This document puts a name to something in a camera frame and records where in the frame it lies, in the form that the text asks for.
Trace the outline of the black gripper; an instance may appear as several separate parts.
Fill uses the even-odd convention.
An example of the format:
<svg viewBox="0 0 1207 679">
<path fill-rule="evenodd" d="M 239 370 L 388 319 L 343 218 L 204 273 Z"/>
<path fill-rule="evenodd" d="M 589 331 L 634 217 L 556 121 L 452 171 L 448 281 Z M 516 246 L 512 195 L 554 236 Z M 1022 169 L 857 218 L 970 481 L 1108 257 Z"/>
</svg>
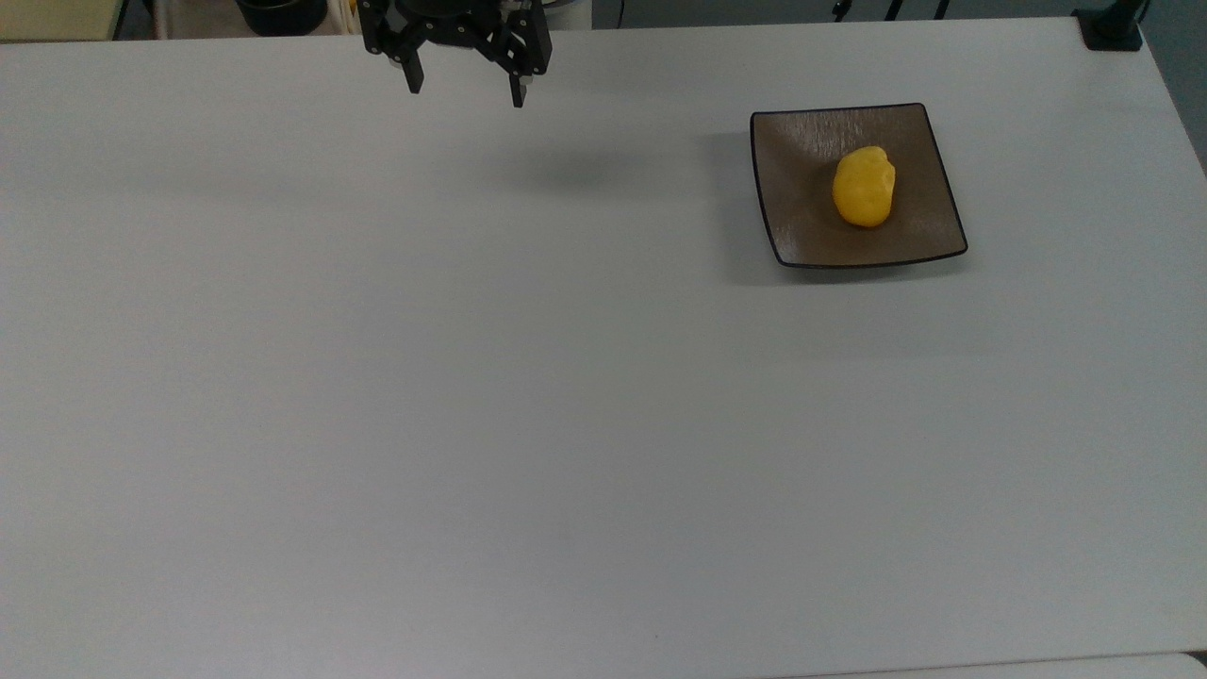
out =
<svg viewBox="0 0 1207 679">
<path fill-rule="evenodd" d="M 393 27 L 389 8 L 404 25 Z M 514 109 L 524 107 L 529 84 L 547 74 L 552 34 L 543 6 L 505 6 L 502 1 L 393 1 L 358 4 L 358 25 L 371 55 L 385 55 L 406 77 L 410 93 L 422 90 L 422 43 L 474 49 L 486 45 L 488 60 L 508 74 Z"/>
</svg>

